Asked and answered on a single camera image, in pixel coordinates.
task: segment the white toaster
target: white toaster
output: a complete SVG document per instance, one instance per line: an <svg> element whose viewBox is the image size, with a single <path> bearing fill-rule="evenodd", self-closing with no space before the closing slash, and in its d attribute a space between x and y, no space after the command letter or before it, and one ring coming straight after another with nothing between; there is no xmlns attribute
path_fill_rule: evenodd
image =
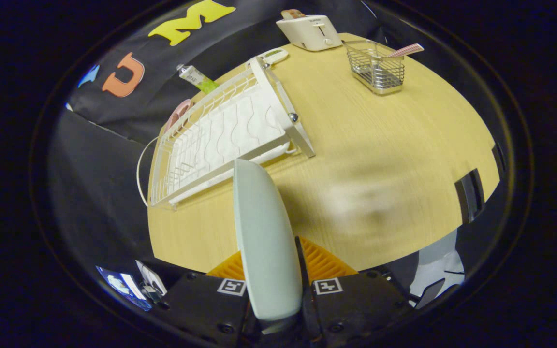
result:
<svg viewBox="0 0 557 348"><path fill-rule="evenodd" d="M336 29L324 15L282 19L277 22L277 26L289 42L308 51L321 51L343 44Z"/></svg>

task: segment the wire basket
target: wire basket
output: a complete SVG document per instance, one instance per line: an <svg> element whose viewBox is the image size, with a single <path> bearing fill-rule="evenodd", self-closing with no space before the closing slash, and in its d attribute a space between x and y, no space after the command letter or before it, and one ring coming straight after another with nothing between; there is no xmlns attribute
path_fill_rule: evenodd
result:
<svg viewBox="0 0 557 348"><path fill-rule="evenodd" d="M347 49L354 77L377 94L400 91L403 88L405 57L387 57L388 48L371 40L349 41Z"/></svg>

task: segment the pink handle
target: pink handle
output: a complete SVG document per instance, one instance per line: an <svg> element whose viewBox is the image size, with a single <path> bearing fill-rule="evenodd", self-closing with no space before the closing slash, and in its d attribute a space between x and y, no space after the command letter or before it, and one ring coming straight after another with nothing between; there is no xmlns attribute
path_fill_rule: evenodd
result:
<svg viewBox="0 0 557 348"><path fill-rule="evenodd" d="M411 55L411 53L416 53L424 50L425 49L422 46L415 43L390 53L388 57L401 57L401 56Z"/></svg>
<svg viewBox="0 0 557 348"><path fill-rule="evenodd" d="M169 117L169 120L166 122L166 128L164 128L164 131L168 131L169 128L171 128L171 126L176 123L180 117L184 116L184 113L186 113L186 111L188 110L188 108L190 108L192 106L192 101L190 99L186 99L185 101L182 101L177 108L175 108L175 110L173 110L171 116Z"/></svg>

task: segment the wooden table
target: wooden table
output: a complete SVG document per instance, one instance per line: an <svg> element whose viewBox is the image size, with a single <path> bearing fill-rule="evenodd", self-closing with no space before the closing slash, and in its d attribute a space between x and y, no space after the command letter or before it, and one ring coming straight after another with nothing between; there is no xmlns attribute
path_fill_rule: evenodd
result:
<svg viewBox="0 0 557 348"><path fill-rule="evenodd" d="M362 40L347 33L340 37ZM454 183L474 168L489 198L499 182L493 138L444 79L407 57L403 90L378 96L351 75L342 46L321 52L283 48L290 55L272 71L316 156L308 159L298 151L264 167L295 235L354 269L366 269L411 254L461 225ZM243 69L238 66L217 82ZM207 272L234 254L233 199L227 180L178 203L177 211L149 207L155 257Z"/></svg>

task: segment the green tube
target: green tube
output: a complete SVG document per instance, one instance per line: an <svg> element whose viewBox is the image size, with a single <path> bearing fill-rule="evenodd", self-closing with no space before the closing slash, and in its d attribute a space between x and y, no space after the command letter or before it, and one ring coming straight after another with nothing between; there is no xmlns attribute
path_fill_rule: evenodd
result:
<svg viewBox="0 0 557 348"><path fill-rule="evenodd" d="M205 94L212 92L219 86L216 82L210 80L206 75L203 75L203 73L192 65L184 66L184 64L180 64L176 69L179 72L179 77L192 83Z"/></svg>

